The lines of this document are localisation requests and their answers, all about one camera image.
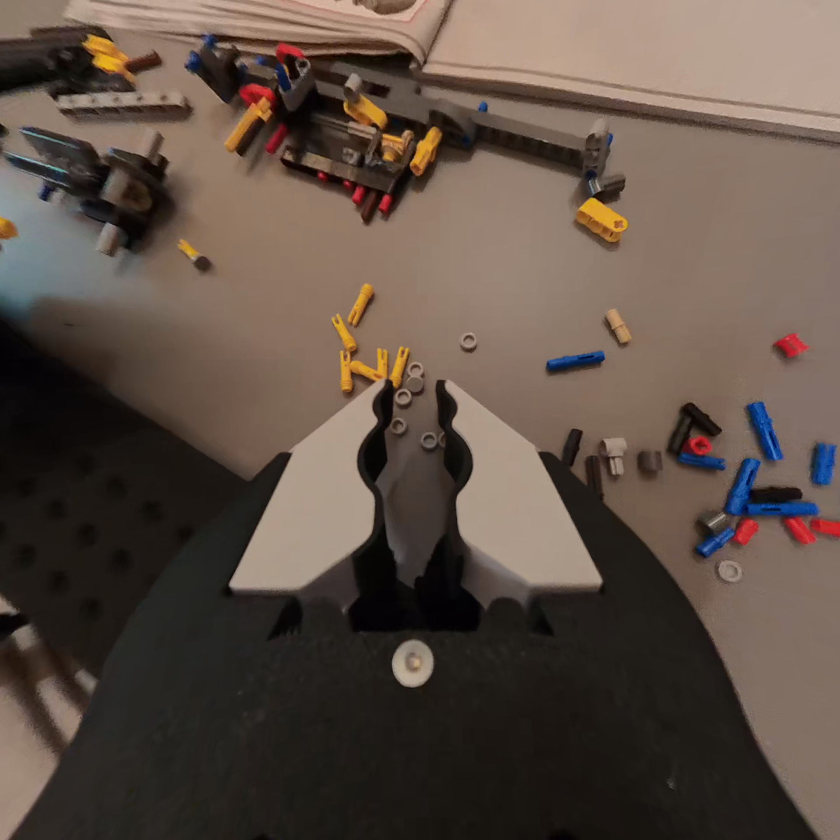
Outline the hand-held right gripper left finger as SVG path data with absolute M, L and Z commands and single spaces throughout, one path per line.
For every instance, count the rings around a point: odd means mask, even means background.
M 394 585 L 384 501 L 394 389 L 372 384 L 303 438 L 269 497 L 228 587 L 236 595 L 328 597 L 347 610 Z

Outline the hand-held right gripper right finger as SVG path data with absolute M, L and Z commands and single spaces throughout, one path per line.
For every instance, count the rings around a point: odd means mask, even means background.
M 454 485 L 445 579 L 481 608 L 599 592 L 603 579 L 536 446 L 450 380 L 435 385 Z

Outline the pile of yellow lego pins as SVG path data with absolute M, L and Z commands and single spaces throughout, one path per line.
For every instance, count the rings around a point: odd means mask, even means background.
M 399 390 L 403 386 L 403 378 L 411 358 L 411 351 L 408 347 L 401 346 L 393 360 L 391 360 L 386 349 L 378 349 L 375 366 L 365 364 L 355 357 L 359 348 L 350 329 L 359 326 L 374 296 L 375 289 L 373 286 L 370 283 L 364 283 L 353 303 L 348 318 L 344 320 L 336 313 L 330 319 L 341 342 L 341 351 L 339 352 L 339 385 L 341 392 L 345 395 L 353 392 L 354 377 L 356 376 L 362 377 L 370 382 L 389 381 L 396 390 Z

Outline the cluster of grey lego rings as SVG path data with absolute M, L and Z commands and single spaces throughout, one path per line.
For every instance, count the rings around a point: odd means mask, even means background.
M 464 352 L 476 350 L 478 341 L 473 332 L 465 332 L 459 339 L 460 349 Z M 388 380 L 394 387 L 393 404 L 397 410 L 407 409 L 416 396 L 425 390 L 425 369 L 421 362 L 411 361 L 411 351 L 400 346 L 392 364 Z M 390 422 L 390 431 L 396 437 L 407 435 L 408 425 L 404 416 L 397 414 Z M 434 452 L 446 446 L 446 435 L 441 432 L 423 432 L 419 438 L 419 445 L 424 452 Z

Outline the pile of mixed lego pins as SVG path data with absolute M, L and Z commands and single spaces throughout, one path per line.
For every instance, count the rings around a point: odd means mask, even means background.
M 774 428 L 774 421 L 763 402 L 746 406 L 752 432 L 757 439 L 761 458 L 745 458 L 738 466 L 726 495 L 722 510 L 706 520 L 700 528 L 706 534 L 695 547 L 696 556 L 703 560 L 727 548 L 730 544 L 747 546 L 760 530 L 760 518 L 774 518 L 782 522 L 790 537 L 800 545 L 811 545 L 816 537 L 823 536 L 838 541 L 838 519 L 821 517 L 819 507 L 803 498 L 796 487 L 756 487 L 760 468 L 764 463 L 780 463 L 784 459 L 781 443 Z M 726 459 L 714 456 L 712 439 L 722 433 L 721 427 L 693 402 L 685 403 L 678 414 L 678 422 L 668 439 L 667 452 L 678 464 L 692 469 L 724 472 Z M 582 431 L 573 428 L 563 447 L 561 463 L 571 467 L 580 451 Z M 602 466 L 609 475 L 623 475 L 623 458 L 627 451 L 624 438 L 604 438 L 600 454 L 584 460 L 586 486 L 599 501 L 604 499 Z M 817 443 L 812 451 L 810 481 L 814 487 L 829 487 L 833 483 L 837 447 Z M 663 455 L 657 450 L 640 450 L 637 467 L 648 476 L 658 475 L 663 468 Z

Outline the yellow lego connector block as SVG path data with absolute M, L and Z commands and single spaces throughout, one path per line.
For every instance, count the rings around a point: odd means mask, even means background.
M 578 207 L 575 222 L 608 244 L 620 242 L 628 228 L 625 216 L 612 210 L 596 197 L 586 199 Z

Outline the grey black lego chassis assembly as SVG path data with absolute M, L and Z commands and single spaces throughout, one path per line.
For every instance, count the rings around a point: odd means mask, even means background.
M 605 118 L 586 134 L 564 132 L 492 113 L 485 103 L 468 108 L 432 98 L 377 70 L 342 61 L 314 66 L 291 45 L 246 60 L 211 35 L 189 53 L 185 68 L 222 102 L 245 106 L 227 151 L 243 155 L 271 127 L 266 153 L 352 192 L 365 224 L 375 214 L 389 216 L 444 147 L 488 144 L 558 165 L 580 178 L 584 201 L 596 197 L 609 206 L 625 188 L 623 175 L 606 173 L 613 134 Z

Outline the lego gear axle assembly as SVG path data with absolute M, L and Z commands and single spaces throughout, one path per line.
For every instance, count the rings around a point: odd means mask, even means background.
M 22 127 L 19 134 L 35 155 L 5 150 L 5 162 L 40 183 L 42 202 L 67 196 L 84 217 L 98 223 L 97 250 L 105 256 L 136 250 L 170 202 L 165 183 L 169 162 L 161 154 L 163 137 L 157 131 L 147 136 L 141 151 L 111 147 L 104 153 L 47 129 Z

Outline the light grey lego beam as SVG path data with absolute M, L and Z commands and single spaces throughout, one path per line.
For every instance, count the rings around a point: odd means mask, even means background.
M 193 106 L 179 91 L 103 91 L 58 96 L 58 110 L 73 119 L 186 119 Z

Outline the lego instruction booklet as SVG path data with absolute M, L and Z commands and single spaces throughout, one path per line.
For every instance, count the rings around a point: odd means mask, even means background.
M 834 1 L 76 1 L 65 16 L 253 52 L 404 54 L 429 80 L 839 138 Z

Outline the bundle of black lego beams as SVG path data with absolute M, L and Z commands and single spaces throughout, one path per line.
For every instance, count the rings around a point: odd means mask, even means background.
M 46 89 L 52 98 L 135 89 L 138 74 L 162 66 L 155 51 L 128 56 L 92 24 L 34 28 L 1 41 L 1 93 Z

